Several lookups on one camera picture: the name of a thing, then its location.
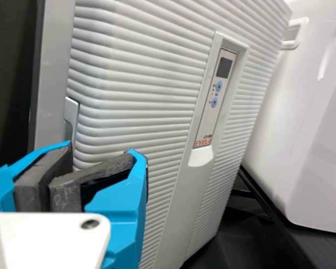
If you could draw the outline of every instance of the gray rubber pad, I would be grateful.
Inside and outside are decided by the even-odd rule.
[[[50,151],[15,182],[16,211],[50,211],[48,184],[55,177],[72,172],[72,147]]]
[[[54,178],[49,184],[53,212],[82,212],[81,184],[131,169],[133,156],[124,153],[91,168]]]

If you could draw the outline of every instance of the white metal plate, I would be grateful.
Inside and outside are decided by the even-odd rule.
[[[92,229],[81,228],[97,220]],[[0,234],[8,269],[100,268],[110,223],[99,214],[0,213]]]

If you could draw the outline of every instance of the digital display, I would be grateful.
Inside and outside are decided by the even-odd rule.
[[[233,64],[232,60],[223,57],[220,58],[217,77],[228,78],[232,64]]]

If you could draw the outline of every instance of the control panel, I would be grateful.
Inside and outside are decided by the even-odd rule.
[[[204,111],[195,138],[194,148],[212,143],[215,125],[219,116],[236,54],[225,49],[220,50],[214,77],[204,106]]]

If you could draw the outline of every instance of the black floor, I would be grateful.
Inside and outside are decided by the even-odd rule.
[[[203,268],[291,269],[298,266],[285,237],[256,200],[232,197],[215,238],[182,267]]]

